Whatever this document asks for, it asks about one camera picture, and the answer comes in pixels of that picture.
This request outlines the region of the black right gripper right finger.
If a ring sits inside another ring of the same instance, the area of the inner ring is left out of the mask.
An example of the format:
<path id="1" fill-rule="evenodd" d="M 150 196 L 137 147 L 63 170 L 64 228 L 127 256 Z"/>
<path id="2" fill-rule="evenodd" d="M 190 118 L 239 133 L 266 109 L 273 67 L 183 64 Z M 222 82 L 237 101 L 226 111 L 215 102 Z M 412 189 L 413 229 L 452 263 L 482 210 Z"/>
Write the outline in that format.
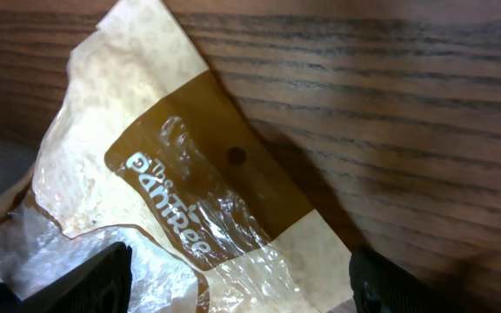
<path id="1" fill-rule="evenodd" d="M 458 313 L 461 309 L 375 250 L 361 246 L 349 265 L 358 313 Z"/>

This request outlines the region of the brown white snack bag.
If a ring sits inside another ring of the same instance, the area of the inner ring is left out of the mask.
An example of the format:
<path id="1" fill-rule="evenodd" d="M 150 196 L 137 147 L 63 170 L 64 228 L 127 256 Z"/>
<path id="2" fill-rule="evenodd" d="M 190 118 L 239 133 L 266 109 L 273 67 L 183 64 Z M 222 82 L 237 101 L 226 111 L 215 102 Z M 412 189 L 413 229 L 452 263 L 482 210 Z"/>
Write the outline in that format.
<path id="1" fill-rule="evenodd" d="M 127 312 L 328 312 L 351 253 L 160 1 L 0 1 L 0 283 L 33 296 L 116 242 Z"/>

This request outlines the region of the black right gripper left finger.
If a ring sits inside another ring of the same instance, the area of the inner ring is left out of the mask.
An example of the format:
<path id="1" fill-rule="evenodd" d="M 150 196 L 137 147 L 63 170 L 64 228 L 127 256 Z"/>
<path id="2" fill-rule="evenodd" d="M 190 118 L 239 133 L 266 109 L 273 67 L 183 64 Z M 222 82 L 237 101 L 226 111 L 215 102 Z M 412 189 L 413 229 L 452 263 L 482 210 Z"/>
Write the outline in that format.
<path id="1" fill-rule="evenodd" d="M 116 242 L 24 300 L 0 283 L 0 313 L 127 313 L 132 248 Z"/>

